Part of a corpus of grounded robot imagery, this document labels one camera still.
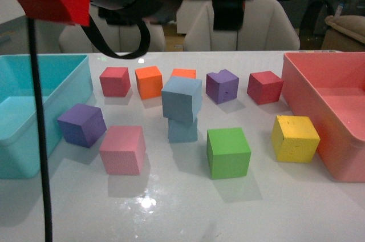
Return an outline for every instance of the pink bin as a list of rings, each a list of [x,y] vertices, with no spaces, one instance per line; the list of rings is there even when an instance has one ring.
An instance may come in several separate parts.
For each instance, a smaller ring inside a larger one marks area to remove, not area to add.
[[[308,116],[332,176],[365,182],[365,53],[286,53],[282,95]]]

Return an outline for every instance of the cube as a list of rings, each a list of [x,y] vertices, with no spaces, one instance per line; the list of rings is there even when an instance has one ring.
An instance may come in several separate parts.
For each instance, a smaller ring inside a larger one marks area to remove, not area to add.
[[[169,119],[169,142],[195,142],[198,140],[198,119],[193,123]]]
[[[242,128],[208,130],[206,155],[212,179],[247,175],[251,149]]]
[[[163,116],[193,123],[201,108],[201,80],[172,76],[161,91]]]
[[[126,67],[107,67],[99,79],[104,96],[124,97],[131,88],[129,72]]]
[[[111,126],[99,151],[107,174],[141,174],[146,153],[142,126]]]
[[[277,116],[271,142],[278,161],[309,163],[320,138],[307,116]]]
[[[107,127],[102,110],[85,104],[76,104],[57,122],[65,141],[90,148],[104,134]]]
[[[135,70],[135,74],[138,92],[142,100],[161,96],[162,74],[157,66],[138,68]]]
[[[194,69],[173,69],[171,76],[182,76],[183,78],[196,78]]]
[[[239,78],[224,69],[206,75],[206,94],[217,104],[237,98]]]
[[[250,74],[247,94],[258,104],[279,101],[283,80],[271,71]]]

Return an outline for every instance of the orange cube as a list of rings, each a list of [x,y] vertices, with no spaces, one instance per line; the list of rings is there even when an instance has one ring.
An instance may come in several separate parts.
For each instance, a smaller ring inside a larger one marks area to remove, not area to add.
[[[135,70],[135,74],[138,92],[142,100],[161,96],[162,74],[157,66],[138,68]]]
[[[196,79],[196,70],[194,70],[194,69],[173,69],[171,76],[182,76],[183,78]]]

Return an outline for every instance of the plastic bin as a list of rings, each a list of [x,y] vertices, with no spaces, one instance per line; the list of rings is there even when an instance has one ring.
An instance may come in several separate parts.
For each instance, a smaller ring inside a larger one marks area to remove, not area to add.
[[[282,95],[309,116],[317,152],[332,176],[365,182],[365,53],[287,53]]]
[[[92,93],[87,55],[38,55],[47,153],[62,137],[57,117]],[[28,55],[0,56],[0,178],[33,177],[40,169],[37,118]]]

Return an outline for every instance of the cyan bin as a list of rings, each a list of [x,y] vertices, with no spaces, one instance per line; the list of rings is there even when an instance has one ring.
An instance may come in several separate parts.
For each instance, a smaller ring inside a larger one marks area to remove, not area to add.
[[[85,54],[38,55],[47,154],[62,137],[57,117],[84,103],[93,88]],[[29,55],[0,56],[0,179],[27,179],[40,169]]]

